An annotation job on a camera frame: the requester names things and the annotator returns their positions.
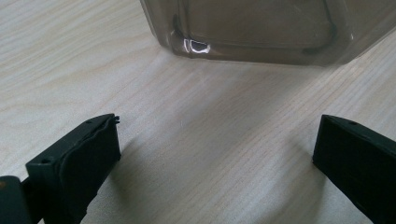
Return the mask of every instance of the plastic packaging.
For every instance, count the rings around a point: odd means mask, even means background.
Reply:
[[[395,0],[141,0],[176,55],[262,63],[348,63],[396,26]]]

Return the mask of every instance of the light wooden table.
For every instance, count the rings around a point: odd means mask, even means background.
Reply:
[[[122,158],[82,223],[371,223],[311,163],[320,116],[396,139],[396,34],[347,65],[191,60],[137,0],[0,2],[0,175],[85,119]]]

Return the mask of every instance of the black plastic part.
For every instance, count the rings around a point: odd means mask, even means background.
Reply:
[[[15,176],[0,177],[0,223],[33,223],[21,181]]]
[[[86,120],[26,163],[29,177],[22,184],[1,177],[1,223],[79,223],[120,160],[117,123],[113,114]]]
[[[323,115],[313,162],[374,223],[396,223],[396,142]]]

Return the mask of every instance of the transparent plastic container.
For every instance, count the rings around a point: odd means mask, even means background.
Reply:
[[[396,0],[141,0],[176,55],[214,60],[348,63],[396,26]]]

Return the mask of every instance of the table surface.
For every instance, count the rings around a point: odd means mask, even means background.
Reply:
[[[82,223],[371,223],[311,162],[320,116],[396,139],[396,34],[332,67],[192,60],[138,0],[0,2],[0,175],[85,119],[121,161]]]

